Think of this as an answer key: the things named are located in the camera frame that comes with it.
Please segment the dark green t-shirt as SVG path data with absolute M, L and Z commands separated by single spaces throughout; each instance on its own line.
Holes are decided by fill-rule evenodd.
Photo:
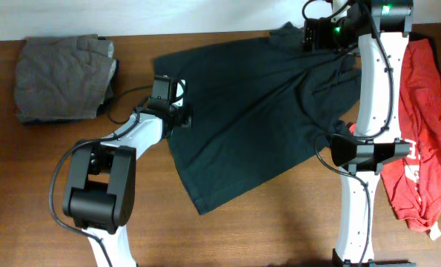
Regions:
M 156 58 L 156 74 L 184 79 L 192 124 L 168 140 L 193 205 L 206 214 L 346 134 L 342 115 L 360 96 L 350 56 L 302 49 L 292 24 L 267 37 L 213 44 Z

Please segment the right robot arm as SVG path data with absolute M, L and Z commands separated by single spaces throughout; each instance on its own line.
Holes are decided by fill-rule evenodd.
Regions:
M 305 18 L 304 50 L 354 51 L 361 58 L 359 114 L 353 133 L 327 133 L 340 175 L 342 211 L 334 266 L 376 266 L 371 241 L 374 197 L 383 167 L 407 156 L 399 127 L 402 61 L 412 29 L 412 0 L 333 1 L 332 14 Z

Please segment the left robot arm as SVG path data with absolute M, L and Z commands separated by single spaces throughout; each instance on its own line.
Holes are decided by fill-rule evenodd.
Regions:
M 65 155 L 70 169 L 62 211 L 70 230 L 89 239 L 98 266 L 136 266 L 127 222 L 135 200 L 136 162 L 176 127 L 190 126 L 187 82 L 155 76 L 151 95 L 120 128 L 101 139 L 77 142 Z

